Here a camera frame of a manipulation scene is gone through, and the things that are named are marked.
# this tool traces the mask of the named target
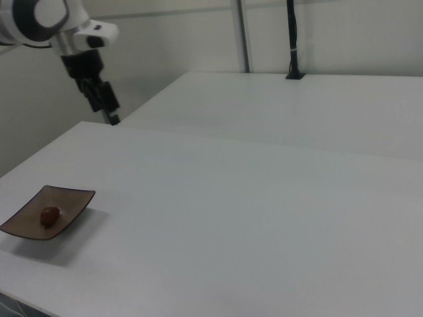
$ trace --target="square plate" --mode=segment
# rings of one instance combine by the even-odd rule
[[[33,240],[50,240],[65,230],[88,206],[93,190],[72,190],[45,185],[24,207],[0,226],[13,236]],[[45,207],[59,207],[60,217],[50,228],[40,224]]]

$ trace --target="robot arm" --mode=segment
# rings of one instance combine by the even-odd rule
[[[50,41],[69,76],[107,122],[120,122],[119,103],[110,83],[100,79],[99,48],[119,35],[114,24],[91,20],[81,0],[0,0],[0,45],[39,47]]]

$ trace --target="white table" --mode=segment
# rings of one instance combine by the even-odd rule
[[[62,317],[421,317],[423,162],[80,123],[0,179],[94,189],[0,291]]]
[[[422,160],[423,78],[188,73],[121,125]]]

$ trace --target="small dish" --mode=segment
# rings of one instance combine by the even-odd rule
[[[88,206],[93,190],[73,190],[45,185],[24,207],[0,226],[13,236],[32,240],[50,240],[63,232]],[[59,207],[60,216],[50,228],[40,224],[45,207]]]

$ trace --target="floor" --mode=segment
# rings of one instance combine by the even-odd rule
[[[0,293],[1,317],[49,317],[48,315]]]

